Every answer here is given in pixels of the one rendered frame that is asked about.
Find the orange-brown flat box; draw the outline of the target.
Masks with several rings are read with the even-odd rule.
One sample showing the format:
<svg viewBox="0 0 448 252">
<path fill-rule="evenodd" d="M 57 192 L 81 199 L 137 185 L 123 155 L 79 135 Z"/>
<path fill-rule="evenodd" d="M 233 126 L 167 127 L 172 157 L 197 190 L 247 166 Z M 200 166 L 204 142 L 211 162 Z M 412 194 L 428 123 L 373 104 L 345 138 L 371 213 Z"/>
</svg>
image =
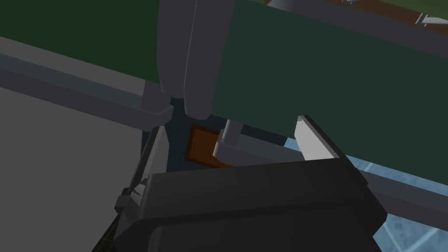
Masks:
<svg viewBox="0 0 448 252">
<path fill-rule="evenodd" d="M 184 160 L 210 168 L 230 167 L 213 156 L 219 131 L 192 124 L 185 150 Z"/>
</svg>

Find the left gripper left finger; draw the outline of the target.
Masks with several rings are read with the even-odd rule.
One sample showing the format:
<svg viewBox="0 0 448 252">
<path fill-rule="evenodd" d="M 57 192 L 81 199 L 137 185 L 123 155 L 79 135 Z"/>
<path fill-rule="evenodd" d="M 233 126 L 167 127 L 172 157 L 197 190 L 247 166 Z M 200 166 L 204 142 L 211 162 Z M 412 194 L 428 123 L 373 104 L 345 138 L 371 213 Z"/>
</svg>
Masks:
<svg viewBox="0 0 448 252">
<path fill-rule="evenodd" d="M 134 172 L 129 193 L 151 174 L 166 173 L 169 141 L 164 126 L 152 129 Z"/>
</svg>

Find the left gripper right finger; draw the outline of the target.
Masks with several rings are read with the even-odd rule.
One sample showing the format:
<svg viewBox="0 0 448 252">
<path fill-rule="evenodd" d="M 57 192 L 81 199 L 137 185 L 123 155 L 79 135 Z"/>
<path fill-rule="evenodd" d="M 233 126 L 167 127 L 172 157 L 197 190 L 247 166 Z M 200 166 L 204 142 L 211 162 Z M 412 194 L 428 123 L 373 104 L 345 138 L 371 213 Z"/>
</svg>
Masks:
<svg viewBox="0 0 448 252">
<path fill-rule="evenodd" d="M 294 137 L 307 161 L 332 158 L 349 161 L 347 156 L 310 115 L 298 116 Z"/>
</svg>

